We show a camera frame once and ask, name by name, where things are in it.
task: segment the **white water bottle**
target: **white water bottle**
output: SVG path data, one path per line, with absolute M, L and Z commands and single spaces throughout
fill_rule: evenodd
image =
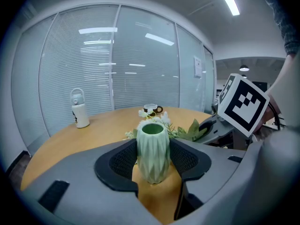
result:
M 75 117 L 75 123 L 78 128 L 84 128 L 90 124 L 88 114 L 84 104 L 84 92 L 80 88 L 74 88 L 71 91 L 72 112 Z

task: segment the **sleeve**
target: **sleeve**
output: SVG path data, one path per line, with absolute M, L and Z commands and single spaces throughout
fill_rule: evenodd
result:
M 274 20 L 281 31 L 284 40 L 286 55 L 296 54 L 300 48 L 299 34 L 291 23 L 288 14 L 284 11 L 278 0 L 265 0 L 273 9 Z

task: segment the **black and white marker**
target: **black and white marker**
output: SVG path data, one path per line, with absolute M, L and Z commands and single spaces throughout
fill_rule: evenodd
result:
M 239 74 L 230 74 L 218 101 L 218 115 L 250 137 L 270 98 Z

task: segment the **bottle handle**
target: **bottle handle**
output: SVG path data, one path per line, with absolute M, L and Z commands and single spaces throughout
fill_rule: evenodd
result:
M 71 100 L 71 102 L 72 102 L 72 93 L 73 93 L 75 90 L 81 91 L 82 96 L 83 96 L 83 102 L 85 102 L 85 99 L 84 99 L 84 92 L 83 92 L 83 90 L 82 90 L 81 88 L 74 88 L 74 89 L 72 89 L 72 91 L 71 91 L 71 93 L 70 93 L 70 100 Z

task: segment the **glass wall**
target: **glass wall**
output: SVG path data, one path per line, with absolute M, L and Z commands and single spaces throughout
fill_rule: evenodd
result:
M 53 19 L 45 19 L 21 35 L 13 63 L 11 92 L 15 119 L 31 154 L 49 138 L 39 101 L 38 71 Z
M 202 43 L 177 25 L 180 46 L 180 107 L 204 111 L 205 58 Z
M 214 60 L 210 51 L 204 48 L 205 65 L 206 65 L 206 86 L 205 86 L 205 109 L 204 112 L 211 113 L 211 104 L 214 99 L 215 89 L 215 69 Z
M 88 115 L 112 109 L 108 62 L 118 6 L 96 6 L 58 14 L 40 65 L 40 97 L 50 135 L 74 122 L 70 92 L 84 91 Z
M 122 7 L 112 51 L 115 109 L 179 106 L 179 60 L 174 23 Z
M 53 18 L 22 34 L 13 64 L 13 107 L 30 152 L 74 123 L 73 88 L 84 90 L 89 116 L 149 103 L 201 112 L 210 106 L 212 55 L 175 23 L 118 5 Z

